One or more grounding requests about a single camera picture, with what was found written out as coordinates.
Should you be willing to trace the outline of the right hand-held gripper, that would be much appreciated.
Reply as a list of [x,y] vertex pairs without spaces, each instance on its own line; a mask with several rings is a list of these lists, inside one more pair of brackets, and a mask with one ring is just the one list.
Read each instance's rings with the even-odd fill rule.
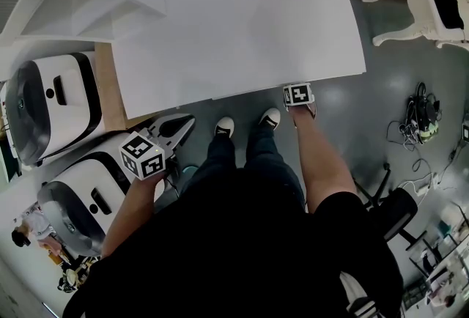
[[287,109],[294,106],[311,105],[315,102],[309,82],[288,84],[283,87],[284,105]]

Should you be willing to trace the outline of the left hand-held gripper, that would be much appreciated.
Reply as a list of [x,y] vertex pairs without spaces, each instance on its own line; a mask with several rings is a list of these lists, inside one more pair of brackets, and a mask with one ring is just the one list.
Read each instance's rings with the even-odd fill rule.
[[123,166],[139,180],[165,171],[166,162],[187,141],[195,124],[192,114],[172,114],[133,131],[119,146]]

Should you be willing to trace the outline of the person's right forearm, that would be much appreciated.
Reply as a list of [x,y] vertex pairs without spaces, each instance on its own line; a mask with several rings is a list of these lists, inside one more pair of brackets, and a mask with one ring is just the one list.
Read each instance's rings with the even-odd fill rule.
[[298,134],[298,147],[303,181],[306,186],[306,205],[313,213],[335,193],[356,193],[347,164],[318,127],[308,106],[291,106]]

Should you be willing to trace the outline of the person's left forearm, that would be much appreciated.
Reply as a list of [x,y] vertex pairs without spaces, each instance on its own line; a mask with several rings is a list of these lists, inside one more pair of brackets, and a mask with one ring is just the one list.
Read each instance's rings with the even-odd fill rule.
[[152,217],[155,188],[165,176],[166,173],[161,172],[145,180],[134,179],[106,233],[102,258],[110,256],[132,233]]

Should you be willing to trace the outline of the white desk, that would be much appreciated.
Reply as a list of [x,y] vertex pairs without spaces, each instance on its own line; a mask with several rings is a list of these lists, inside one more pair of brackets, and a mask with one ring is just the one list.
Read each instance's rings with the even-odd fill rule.
[[366,70],[350,0],[166,0],[112,50],[130,118]]

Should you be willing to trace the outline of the person's right white shoe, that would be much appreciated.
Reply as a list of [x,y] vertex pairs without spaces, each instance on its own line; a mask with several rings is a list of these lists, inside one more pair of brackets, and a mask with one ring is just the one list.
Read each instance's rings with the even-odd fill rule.
[[281,113],[277,108],[269,108],[260,118],[259,125],[269,126],[275,130],[281,121]]

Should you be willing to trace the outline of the person's white shoe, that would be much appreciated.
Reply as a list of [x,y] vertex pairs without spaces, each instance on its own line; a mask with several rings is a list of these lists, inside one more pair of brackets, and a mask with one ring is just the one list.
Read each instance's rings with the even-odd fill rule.
[[269,126],[275,130],[281,121],[281,113],[277,108],[269,108],[260,118],[259,125]]
[[231,138],[235,130],[234,123],[235,122],[231,117],[221,118],[215,126],[215,136],[226,136],[228,138]]

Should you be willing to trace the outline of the person's left leg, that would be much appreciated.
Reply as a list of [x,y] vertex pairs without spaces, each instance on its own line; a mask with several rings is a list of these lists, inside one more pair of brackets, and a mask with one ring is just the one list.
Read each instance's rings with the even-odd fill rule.
[[234,144],[227,132],[217,132],[209,144],[206,160],[188,180],[180,198],[218,195],[225,179],[235,170]]

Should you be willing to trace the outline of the person's leg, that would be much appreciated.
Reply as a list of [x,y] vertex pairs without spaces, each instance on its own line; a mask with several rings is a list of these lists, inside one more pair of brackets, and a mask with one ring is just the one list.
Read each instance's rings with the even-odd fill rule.
[[206,160],[188,180],[180,198],[218,195],[225,179],[235,170],[234,144],[227,132],[217,132],[209,144]]
[[249,133],[246,147],[246,169],[253,169],[265,175],[277,185],[287,188],[296,198],[302,209],[305,198],[297,174],[284,162],[274,140],[274,130],[278,125],[270,117],[263,117]]

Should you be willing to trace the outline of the person's left white shoe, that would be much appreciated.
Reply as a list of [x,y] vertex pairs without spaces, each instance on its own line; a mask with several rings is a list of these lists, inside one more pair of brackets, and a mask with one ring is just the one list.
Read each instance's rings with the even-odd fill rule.
[[215,136],[226,136],[228,138],[231,138],[235,130],[234,123],[235,122],[231,117],[221,118],[215,126]]

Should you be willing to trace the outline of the person's right leg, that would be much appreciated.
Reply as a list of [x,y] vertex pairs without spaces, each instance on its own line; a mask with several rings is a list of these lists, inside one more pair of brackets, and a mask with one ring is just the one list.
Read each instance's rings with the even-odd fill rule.
[[274,130],[278,125],[270,117],[263,117],[249,133],[246,147],[246,169],[253,169],[265,175],[277,185],[287,188],[296,198],[302,209],[305,198],[297,174],[284,162],[274,140]]

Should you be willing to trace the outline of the brown cardboard box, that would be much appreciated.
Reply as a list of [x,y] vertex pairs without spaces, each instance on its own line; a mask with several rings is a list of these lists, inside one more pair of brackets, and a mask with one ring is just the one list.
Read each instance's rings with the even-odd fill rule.
[[115,70],[110,43],[95,43],[97,90],[104,126],[107,132],[126,130],[127,117]]

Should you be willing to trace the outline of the person's black shirt torso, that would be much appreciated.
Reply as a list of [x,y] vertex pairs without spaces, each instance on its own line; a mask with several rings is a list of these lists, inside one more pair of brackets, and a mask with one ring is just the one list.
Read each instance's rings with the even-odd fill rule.
[[63,318],[352,318],[342,274],[398,318],[402,276],[355,194],[310,214],[238,169],[189,187],[92,265]]

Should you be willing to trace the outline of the black office chair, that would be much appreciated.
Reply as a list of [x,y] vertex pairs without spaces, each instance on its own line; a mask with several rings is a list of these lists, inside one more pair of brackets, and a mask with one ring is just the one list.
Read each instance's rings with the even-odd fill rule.
[[423,231],[420,236],[414,237],[405,230],[406,225],[413,220],[418,212],[418,205],[413,197],[403,188],[396,188],[389,191],[389,194],[383,197],[385,187],[391,175],[391,169],[388,163],[384,163],[383,168],[385,170],[385,176],[373,196],[370,195],[356,179],[353,179],[356,188],[367,199],[367,203],[364,205],[365,208],[369,211],[386,242],[389,242],[399,234],[409,243],[406,251],[416,248],[419,244],[424,244],[430,249],[431,245],[425,238],[427,231]]

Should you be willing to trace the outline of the black cloth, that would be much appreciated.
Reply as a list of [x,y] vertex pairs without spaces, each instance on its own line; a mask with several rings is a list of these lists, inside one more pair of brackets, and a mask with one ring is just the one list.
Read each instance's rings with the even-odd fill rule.
[[457,0],[434,0],[438,14],[447,29],[464,29]]

